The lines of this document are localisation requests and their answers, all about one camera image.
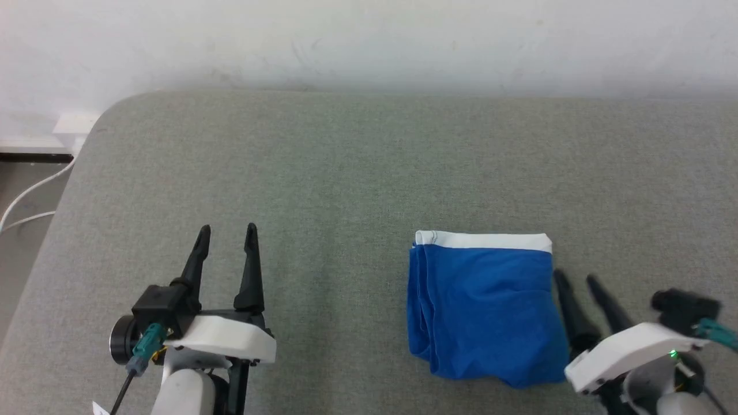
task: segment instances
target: cloth fold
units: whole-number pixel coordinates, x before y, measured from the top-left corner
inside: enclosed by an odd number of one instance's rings
[[[450,379],[561,382],[568,343],[551,295],[551,240],[420,230],[410,250],[410,352]]]

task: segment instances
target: black cable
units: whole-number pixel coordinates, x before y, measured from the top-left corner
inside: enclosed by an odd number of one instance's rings
[[[128,390],[128,387],[131,385],[131,381],[134,379],[134,374],[136,374],[135,371],[131,371],[130,373],[128,373],[128,376],[126,377],[125,382],[123,383],[123,387],[120,389],[120,392],[118,393],[118,398],[115,399],[115,403],[113,404],[112,411],[110,411],[110,415],[115,415],[115,413],[118,412],[120,403],[123,401],[123,397],[125,396],[125,393]]]
[[[717,411],[720,412],[720,415],[728,415],[728,410],[725,409],[722,403],[720,403],[720,400],[717,399],[717,397],[712,393],[712,391],[707,387],[707,385],[703,385],[703,391],[707,395],[708,398],[712,401],[712,403],[717,408]]]

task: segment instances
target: black strip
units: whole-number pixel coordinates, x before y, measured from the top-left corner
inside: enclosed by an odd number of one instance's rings
[[[0,162],[71,163],[71,154],[0,153]]]

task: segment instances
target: white paper tag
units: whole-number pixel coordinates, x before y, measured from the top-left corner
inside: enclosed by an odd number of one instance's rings
[[[92,413],[94,415],[110,415],[108,414],[108,411],[104,410],[103,407],[98,405],[96,402],[92,403]]]

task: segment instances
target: robotic arm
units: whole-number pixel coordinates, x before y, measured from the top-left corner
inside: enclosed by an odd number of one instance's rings
[[[202,310],[202,264],[210,226],[200,229],[182,275],[166,286],[149,286],[110,335],[110,353],[128,377],[111,411],[148,361],[164,366],[152,415],[242,415],[249,368],[273,363],[277,342],[266,328],[256,226],[249,224],[246,265],[233,309]],[[208,369],[224,368],[228,380]]]
[[[657,292],[652,306],[662,312],[660,323],[634,325],[589,275],[587,285],[613,332],[602,339],[566,275],[556,270],[554,280],[571,346],[565,375],[576,393],[597,396],[611,415],[702,415],[710,413],[696,398],[704,392],[727,413],[705,387],[705,371],[692,354],[711,342],[700,327],[717,319],[720,303],[677,289]]]

